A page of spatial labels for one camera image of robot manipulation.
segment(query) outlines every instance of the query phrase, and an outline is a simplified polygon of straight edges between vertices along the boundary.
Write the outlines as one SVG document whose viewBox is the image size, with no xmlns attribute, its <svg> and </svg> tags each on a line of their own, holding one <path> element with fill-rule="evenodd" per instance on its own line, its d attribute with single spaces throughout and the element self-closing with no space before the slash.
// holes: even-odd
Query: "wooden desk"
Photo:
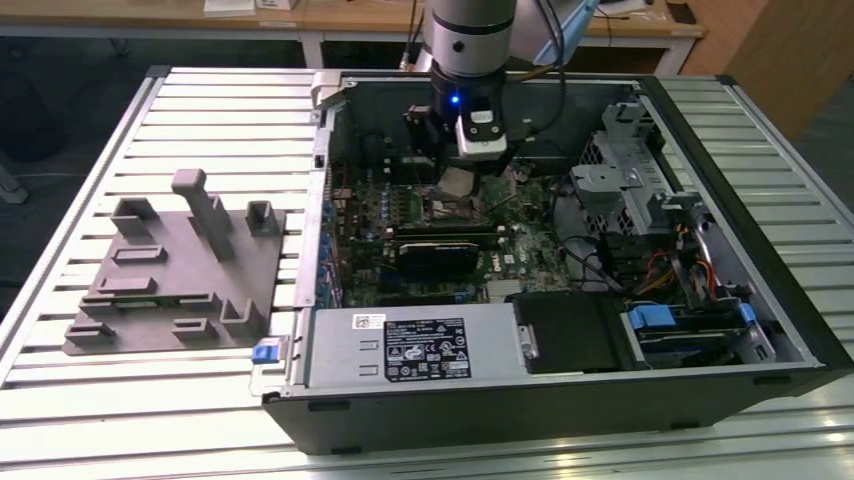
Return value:
<svg viewBox="0 0 854 480">
<path fill-rule="evenodd" d="M 301 18 L 301 28 L 311 32 L 312 42 L 406 42 L 412 5 L 410 0 L 305 1 L 308 8 Z M 658 16 L 668 17 L 663 0 L 655 1 L 652 12 Z M 694 42 L 704 34 L 706 28 L 702 25 L 686 25 L 670 20 L 650 20 L 638 15 L 626 15 L 610 21 L 594 18 L 580 45 L 664 50 L 655 73 L 676 74 Z M 315 58 L 321 61 L 320 51 L 315 52 Z"/>
<path fill-rule="evenodd" d="M 300 0 L 291 11 L 259 9 L 236 18 L 204 18 L 203 5 L 204 0 L 0 0 L 0 36 L 297 40 L 307 66 L 323 68 L 324 41 L 404 42 L 410 28 L 410 0 Z M 663 0 L 652 8 L 666 14 Z M 631 17 L 594 19 L 582 46 L 664 50 L 655 73 L 678 73 L 706 29 Z"/>
</svg>

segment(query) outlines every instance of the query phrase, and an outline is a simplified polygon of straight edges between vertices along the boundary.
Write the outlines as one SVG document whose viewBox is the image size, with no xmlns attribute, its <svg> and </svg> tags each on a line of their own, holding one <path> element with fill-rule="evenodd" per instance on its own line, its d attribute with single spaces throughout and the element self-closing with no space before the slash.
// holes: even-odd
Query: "warning label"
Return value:
<svg viewBox="0 0 854 480">
<path fill-rule="evenodd" d="M 384 322 L 390 382 L 471 378 L 462 318 Z"/>
</svg>

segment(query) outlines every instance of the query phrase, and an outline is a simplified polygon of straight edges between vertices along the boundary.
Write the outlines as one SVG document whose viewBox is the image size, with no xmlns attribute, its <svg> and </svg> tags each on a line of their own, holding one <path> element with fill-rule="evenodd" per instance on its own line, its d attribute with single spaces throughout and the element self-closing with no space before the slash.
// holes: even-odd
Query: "blue latch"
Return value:
<svg viewBox="0 0 854 480">
<path fill-rule="evenodd" d="M 746 324 L 756 323 L 756 312 L 752 311 L 752 307 L 748 303 L 738 304 L 738 313 L 742 315 L 742 319 Z"/>
<path fill-rule="evenodd" d="M 676 319 L 667 305 L 640 305 L 628 312 L 628 321 L 635 330 L 644 327 L 674 327 Z"/>
<path fill-rule="evenodd" d="M 252 349 L 252 363 L 255 365 L 279 363 L 279 345 L 255 345 Z"/>
</svg>

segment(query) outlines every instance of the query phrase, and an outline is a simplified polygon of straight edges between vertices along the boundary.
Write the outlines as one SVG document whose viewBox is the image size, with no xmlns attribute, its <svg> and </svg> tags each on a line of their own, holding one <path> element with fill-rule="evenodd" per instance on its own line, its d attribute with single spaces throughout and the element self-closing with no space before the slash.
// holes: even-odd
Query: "motherboard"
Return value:
<svg viewBox="0 0 854 480">
<path fill-rule="evenodd" d="M 333 190 L 343 306 L 503 302 L 572 288 L 547 216 L 562 177 L 519 165 L 458 196 L 372 171 Z"/>
</svg>

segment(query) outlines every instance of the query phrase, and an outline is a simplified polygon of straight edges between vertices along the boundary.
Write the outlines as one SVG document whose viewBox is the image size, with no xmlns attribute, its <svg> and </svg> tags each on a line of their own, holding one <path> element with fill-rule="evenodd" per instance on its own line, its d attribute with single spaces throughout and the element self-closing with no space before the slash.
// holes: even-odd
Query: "barcode sticker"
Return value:
<svg viewBox="0 0 854 480">
<path fill-rule="evenodd" d="M 352 328 L 356 330 L 380 330 L 384 323 L 384 313 L 356 313 L 352 316 Z"/>
</svg>

